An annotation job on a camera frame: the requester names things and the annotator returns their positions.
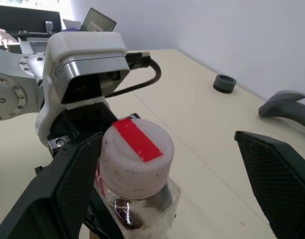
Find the bottle label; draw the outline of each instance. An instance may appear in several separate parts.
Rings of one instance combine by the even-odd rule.
[[[147,163],[163,155],[161,150],[158,149],[131,119],[125,118],[114,122],[112,125],[143,162]]]

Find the clear plastic bottle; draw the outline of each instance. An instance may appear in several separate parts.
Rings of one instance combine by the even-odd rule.
[[[174,146],[171,137],[155,123],[132,121],[163,155],[143,162],[118,130],[110,127],[102,140],[97,192],[125,239],[164,239],[180,197],[180,188],[168,178]]]

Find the beige table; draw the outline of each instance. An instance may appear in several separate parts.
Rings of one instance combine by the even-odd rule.
[[[230,95],[212,88],[216,73],[176,50],[151,51],[161,80],[108,100],[121,118],[138,113],[162,126],[175,144],[170,177],[181,187],[170,239],[274,239],[253,196],[234,141],[236,130],[291,144],[305,158],[305,129],[288,120],[260,119],[261,99],[236,87]],[[120,87],[153,77],[151,69],[130,73]],[[36,114],[0,122],[0,223],[51,156],[34,130]],[[88,238],[83,227],[80,238]]]

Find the cable connector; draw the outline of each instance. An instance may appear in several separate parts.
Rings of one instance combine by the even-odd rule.
[[[150,52],[137,52],[128,53],[126,55],[126,60],[130,70],[135,70],[138,68],[147,68],[151,64]]]

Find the screw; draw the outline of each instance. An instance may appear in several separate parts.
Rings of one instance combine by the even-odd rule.
[[[64,138],[59,138],[56,143],[58,146],[62,146],[66,143],[66,140]]]
[[[4,104],[6,102],[5,99],[0,99],[0,104]]]
[[[0,77],[0,82],[5,83],[6,79],[4,77]]]

